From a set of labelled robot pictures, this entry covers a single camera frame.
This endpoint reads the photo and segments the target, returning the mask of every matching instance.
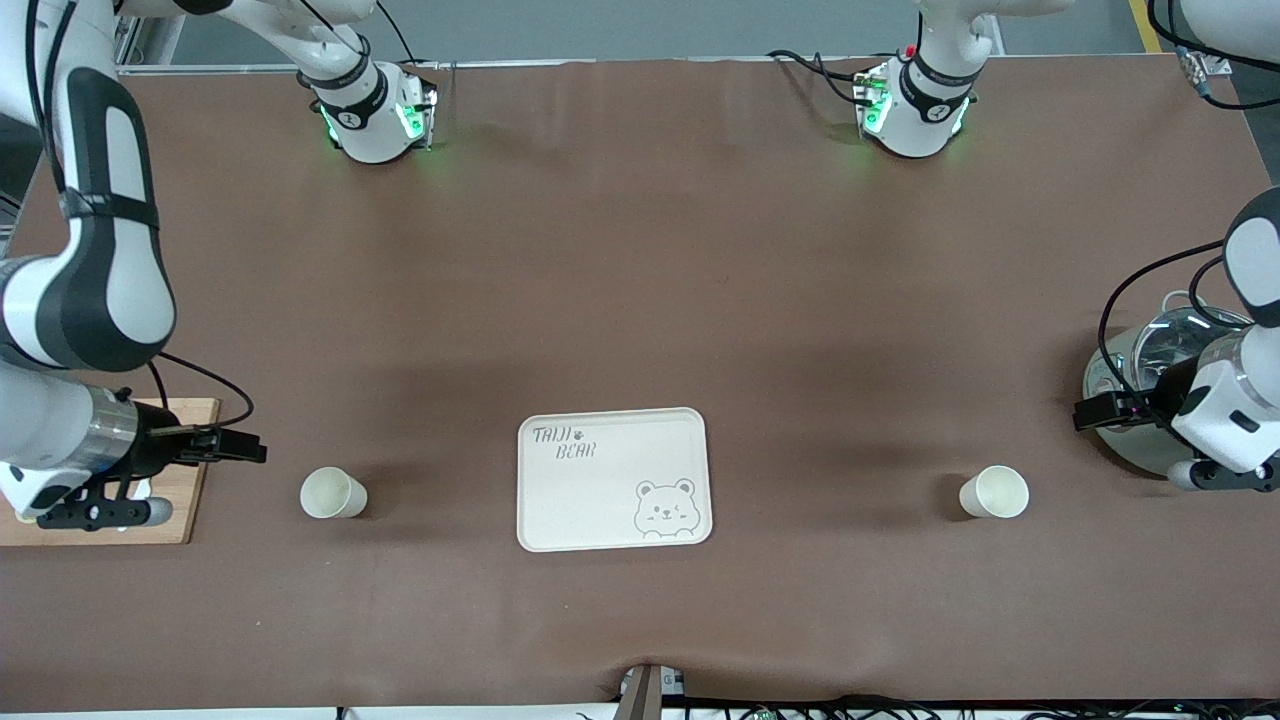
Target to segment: yellow floor line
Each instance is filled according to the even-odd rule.
[[[1162,53],[1160,49],[1160,36],[1147,22],[1147,4],[1143,0],[1129,0],[1129,10],[1133,12],[1133,22],[1138,26],[1138,37],[1142,38],[1142,49],[1147,53]]]

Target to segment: tabletop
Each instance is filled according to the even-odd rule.
[[[992,60],[914,161],[791,64],[431,77],[435,149],[381,167],[289,76],[125,81],[170,350],[253,395],[270,461],[209,470],[188,546],[0,552],[0,710],[593,701],[641,661],[762,700],[1280,694],[1280,500],[1181,493],[1070,421],[1110,291],[1267,187],[1171,56]],[[64,238],[42,182],[15,250]],[[517,544],[522,420],[675,406],[707,542]],[[996,462],[1030,507],[965,521]],[[303,515],[324,465],[364,516]]]

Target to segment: bear face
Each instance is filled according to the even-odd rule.
[[[636,509],[636,529],[645,537],[676,537],[694,534],[703,516],[694,505],[694,483],[687,478],[673,486],[655,486],[648,480],[636,486],[640,505]]]

